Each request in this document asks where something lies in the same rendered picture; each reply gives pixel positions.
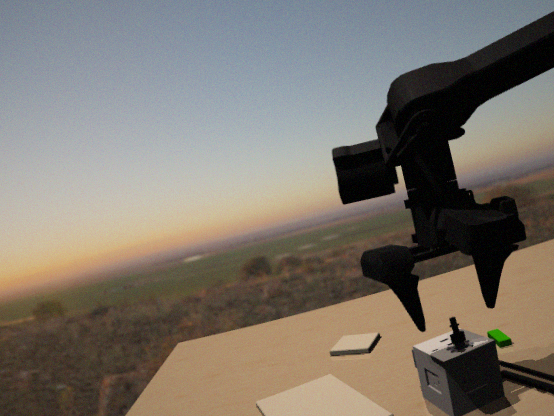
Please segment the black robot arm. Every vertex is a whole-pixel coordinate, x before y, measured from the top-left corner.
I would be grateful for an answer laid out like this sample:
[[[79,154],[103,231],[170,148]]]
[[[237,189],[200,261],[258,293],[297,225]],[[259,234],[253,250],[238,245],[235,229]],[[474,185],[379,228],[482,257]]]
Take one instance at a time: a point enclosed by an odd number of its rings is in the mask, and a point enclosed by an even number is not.
[[[397,166],[407,190],[456,180],[448,141],[464,135],[479,105],[551,68],[554,11],[462,59],[401,74],[389,88],[378,139],[332,149],[343,204],[396,193]],[[472,190],[460,195],[449,204],[434,197],[432,244],[447,241],[464,255],[503,249],[506,232],[518,228],[515,200],[479,204]]]

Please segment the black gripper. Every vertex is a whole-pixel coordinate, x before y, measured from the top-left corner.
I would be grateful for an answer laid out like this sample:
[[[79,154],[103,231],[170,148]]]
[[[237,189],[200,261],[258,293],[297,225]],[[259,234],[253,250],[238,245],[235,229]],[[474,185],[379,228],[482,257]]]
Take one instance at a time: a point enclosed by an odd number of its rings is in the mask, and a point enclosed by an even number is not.
[[[425,332],[426,323],[418,292],[419,276],[411,272],[417,262],[460,251],[447,241],[432,244],[429,221],[435,196],[445,195],[449,204],[459,202],[462,191],[466,191],[466,188],[459,189],[458,180],[408,190],[409,199],[404,200],[404,204],[406,209],[411,208],[415,228],[411,238],[412,242],[418,245],[408,248],[390,244],[366,250],[361,256],[364,277],[388,285],[421,332]],[[479,255],[472,255],[486,307],[495,308],[504,263],[511,252],[518,249],[519,245],[514,243],[523,240],[526,240],[525,226],[518,219],[518,228],[506,232],[503,249],[495,248],[483,251]]]

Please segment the green rectangular block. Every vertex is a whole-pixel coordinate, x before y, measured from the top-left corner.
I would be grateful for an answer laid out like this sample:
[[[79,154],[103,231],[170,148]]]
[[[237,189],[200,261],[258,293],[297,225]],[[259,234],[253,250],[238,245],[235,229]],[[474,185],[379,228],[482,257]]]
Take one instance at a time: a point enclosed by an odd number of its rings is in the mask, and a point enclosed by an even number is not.
[[[488,338],[494,339],[495,343],[501,348],[512,345],[511,338],[502,333],[498,328],[487,332]]]

